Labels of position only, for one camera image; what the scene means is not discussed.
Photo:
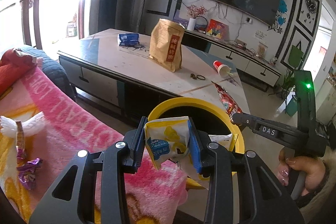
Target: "paper notice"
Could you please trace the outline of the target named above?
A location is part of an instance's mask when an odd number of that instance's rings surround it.
[[[263,41],[263,42],[264,42],[266,36],[267,35],[265,33],[263,33],[262,31],[256,31],[255,34],[254,34],[254,37],[256,39],[258,39],[259,41]]]

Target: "green bag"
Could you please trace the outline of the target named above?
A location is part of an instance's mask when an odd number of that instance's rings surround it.
[[[291,52],[288,57],[288,64],[293,68],[297,68],[302,60],[303,51],[301,50],[301,40],[296,46],[292,46]]]

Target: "coffee table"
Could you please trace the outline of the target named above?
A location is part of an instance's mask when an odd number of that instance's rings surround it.
[[[63,44],[58,52],[73,86],[115,107],[116,113],[138,120],[159,103],[174,97],[199,98],[223,108],[216,87],[223,86],[243,112],[250,113],[236,67],[227,60],[182,45],[182,69],[170,72],[148,58],[150,36],[140,35],[140,47],[120,47],[117,35],[108,29],[79,41]],[[231,68],[232,76],[221,78],[215,60]],[[205,80],[194,80],[191,74]]]

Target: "purple candy wrapper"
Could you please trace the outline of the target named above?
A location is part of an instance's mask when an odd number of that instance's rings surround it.
[[[34,189],[36,186],[35,171],[41,168],[42,159],[36,158],[35,160],[28,161],[22,166],[16,167],[19,172],[18,178],[22,185],[27,189]]]

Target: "white vase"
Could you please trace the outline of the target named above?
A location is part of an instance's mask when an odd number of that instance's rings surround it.
[[[190,18],[187,30],[188,31],[193,31],[195,29],[195,25],[196,25],[196,19],[195,18]]]

